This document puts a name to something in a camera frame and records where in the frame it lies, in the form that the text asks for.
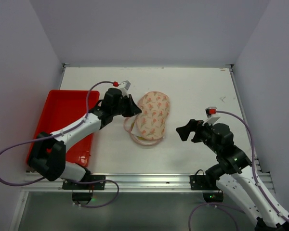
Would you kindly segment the white bra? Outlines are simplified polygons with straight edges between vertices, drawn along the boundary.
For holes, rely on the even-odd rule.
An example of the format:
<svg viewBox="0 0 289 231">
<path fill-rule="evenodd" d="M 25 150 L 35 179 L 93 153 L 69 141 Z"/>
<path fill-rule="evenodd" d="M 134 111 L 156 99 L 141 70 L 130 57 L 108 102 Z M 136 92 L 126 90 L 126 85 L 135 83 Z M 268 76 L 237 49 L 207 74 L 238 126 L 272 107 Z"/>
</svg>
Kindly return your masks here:
<svg viewBox="0 0 289 231">
<path fill-rule="evenodd" d="M 137 115 L 135 118 L 133 118 L 133 121 L 131 123 L 130 127 L 130 133 L 137 139 L 144 141 L 144 137 L 142 136 L 141 131 L 138 128 L 137 121 L 140 118 L 139 115 Z"/>
</svg>

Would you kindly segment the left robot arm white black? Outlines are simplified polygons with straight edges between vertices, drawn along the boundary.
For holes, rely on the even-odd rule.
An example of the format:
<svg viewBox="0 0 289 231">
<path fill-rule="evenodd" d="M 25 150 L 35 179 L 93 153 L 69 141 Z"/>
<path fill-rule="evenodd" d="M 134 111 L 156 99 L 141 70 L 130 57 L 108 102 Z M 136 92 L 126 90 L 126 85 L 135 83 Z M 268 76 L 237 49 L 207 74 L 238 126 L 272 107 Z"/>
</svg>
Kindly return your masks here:
<svg viewBox="0 0 289 231">
<path fill-rule="evenodd" d="M 103 129 L 115 116 L 132 117 L 141 111 L 130 94 L 109 88 L 102 100 L 72 124 L 52 133 L 39 133 L 27 163 L 48 181 L 84 181 L 90 172 L 76 163 L 68 162 L 67 151 L 86 136 Z"/>
</svg>

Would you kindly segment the floral mesh laundry bag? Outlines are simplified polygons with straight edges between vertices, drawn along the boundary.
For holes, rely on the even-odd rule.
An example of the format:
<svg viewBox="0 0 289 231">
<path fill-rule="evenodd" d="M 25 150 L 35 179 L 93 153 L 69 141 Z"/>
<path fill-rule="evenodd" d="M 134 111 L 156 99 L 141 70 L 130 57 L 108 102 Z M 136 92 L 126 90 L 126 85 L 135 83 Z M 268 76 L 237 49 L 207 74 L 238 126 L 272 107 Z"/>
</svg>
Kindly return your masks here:
<svg viewBox="0 0 289 231">
<path fill-rule="evenodd" d="M 138 101 L 137 106 L 142 110 L 138 114 L 140 118 L 137 121 L 137 125 L 144 137 L 144 141 L 135 138 L 130 133 L 131 125 L 128 125 L 130 117 L 124 120 L 123 127 L 125 131 L 128 132 L 135 143 L 141 146 L 149 147 L 159 144 L 165 135 L 166 121 L 171 107 L 170 98 L 162 92 L 150 91 Z"/>
</svg>

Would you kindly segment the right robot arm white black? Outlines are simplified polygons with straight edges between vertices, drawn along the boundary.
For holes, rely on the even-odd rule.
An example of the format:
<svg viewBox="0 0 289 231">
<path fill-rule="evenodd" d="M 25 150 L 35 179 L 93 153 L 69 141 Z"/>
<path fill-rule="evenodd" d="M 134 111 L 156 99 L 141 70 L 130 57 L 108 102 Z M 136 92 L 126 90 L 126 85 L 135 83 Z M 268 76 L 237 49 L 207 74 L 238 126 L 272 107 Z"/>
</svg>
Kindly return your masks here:
<svg viewBox="0 0 289 231">
<path fill-rule="evenodd" d="M 248 156 L 234 144 L 228 125 L 191 119 L 176 131 L 182 141 L 194 132 L 192 142 L 201 142 L 216 154 L 218 163 L 206 170 L 205 179 L 231 197 L 255 230 L 289 231 L 289 212 L 267 189 Z"/>
</svg>

